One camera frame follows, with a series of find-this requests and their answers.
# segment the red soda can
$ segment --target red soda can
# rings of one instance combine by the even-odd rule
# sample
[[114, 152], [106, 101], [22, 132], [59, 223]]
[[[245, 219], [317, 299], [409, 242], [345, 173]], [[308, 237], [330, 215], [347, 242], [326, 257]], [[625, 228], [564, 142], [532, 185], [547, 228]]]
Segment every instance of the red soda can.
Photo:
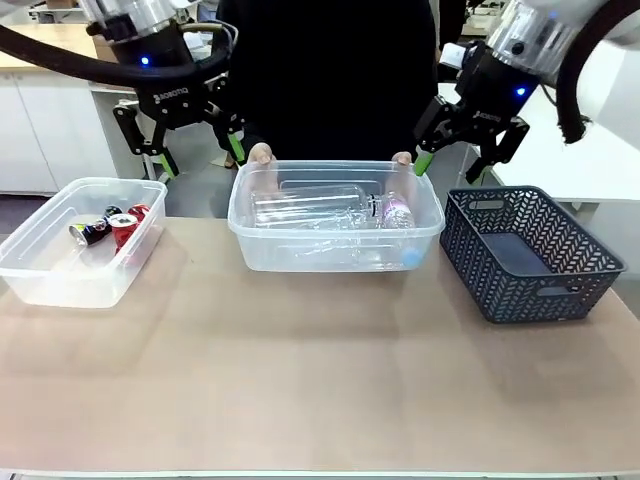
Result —
[[130, 213], [120, 213], [109, 217], [109, 225], [111, 225], [111, 231], [116, 241], [117, 254], [129, 238], [131, 238], [131, 235], [136, 231], [140, 222]]
[[138, 203], [133, 207], [131, 207], [127, 213], [130, 215], [133, 215], [138, 219], [138, 222], [142, 223], [142, 220], [144, 220], [144, 217], [146, 217], [147, 213], [149, 213], [149, 207], [147, 207], [142, 203]]

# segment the white desk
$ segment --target white desk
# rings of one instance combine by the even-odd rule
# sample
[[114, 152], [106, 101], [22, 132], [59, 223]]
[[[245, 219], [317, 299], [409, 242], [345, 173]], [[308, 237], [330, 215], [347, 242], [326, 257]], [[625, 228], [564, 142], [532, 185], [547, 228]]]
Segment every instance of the white desk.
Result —
[[[441, 84], [440, 95], [459, 100], [453, 84]], [[534, 185], [567, 203], [640, 202], [640, 151], [597, 124], [580, 142], [565, 145], [555, 108], [541, 89], [520, 116], [531, 130], [511, 162], [493, 168], [500, 183]]]

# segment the black hose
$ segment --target black hose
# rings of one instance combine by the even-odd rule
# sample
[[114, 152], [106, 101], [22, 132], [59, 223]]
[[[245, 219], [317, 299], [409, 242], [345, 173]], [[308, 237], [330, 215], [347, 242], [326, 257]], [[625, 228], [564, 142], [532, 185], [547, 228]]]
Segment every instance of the black hose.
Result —
[[136, 89], [202, 84], [224, 73], [230, 56], [230, 49], [224, 48], [211, 52], [210, 57], [198, 63], [142, 68], [78, 55], [38, 42], [3, 26], [0, 26], [0, 51], [70, 77]]
[[558, 122], [567, 144], [580, 140], [586, 131], [578, 106], [578, 79], [598, 43], [622, 20], [640, 10], [640, 0], [609, 0], [580, 30], [565, 55], [556, 89]]

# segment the floor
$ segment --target floor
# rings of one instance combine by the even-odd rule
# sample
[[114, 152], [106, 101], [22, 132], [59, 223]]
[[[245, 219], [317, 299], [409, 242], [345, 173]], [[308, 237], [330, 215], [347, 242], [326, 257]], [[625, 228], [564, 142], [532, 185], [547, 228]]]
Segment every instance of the floor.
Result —
[[[169, 132], [168, 146], [181, 170], [169, 184], [166, 198], [168, 216], [226, 218], [235, 173], [210, 162], [222, 157], [209, 127], [193, 125]], [[453, 145], [442, 150], [429, 169], [438, 198], [444, 205], [447, 193], [456, 187], [466, 146]], [[485, 184], [495, 182], [487, 178]], [[0, 242], [46, 202], [41, 197], [0, 195]], [[0, 293], [6, 288], [0, 284]], [[614, 287], [629, 309], [640, 317], [640, 281], [619, 280]]]

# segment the wooden countertop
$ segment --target wooden countertop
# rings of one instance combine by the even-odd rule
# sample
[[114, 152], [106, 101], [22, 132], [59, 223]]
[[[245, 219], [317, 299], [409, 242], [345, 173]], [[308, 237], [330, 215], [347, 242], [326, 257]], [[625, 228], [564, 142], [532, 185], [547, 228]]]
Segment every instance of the wooden countertop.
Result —
[[[86, 25], [28, 24], [11, 25], [9, 28], [41, 42], [55, 45], [80, 55], [97, 58], [93, 40], [85, 30]], [[0, 72], [29, 72], [37, 70], [44, 69], [0, 52]]]
[[106, 311], [0, 299], [0, 465], [90, 475], [639, 472], [640, 323], [496, 327], [434, 245], [410, 274], [248, 271], [168, 219]]

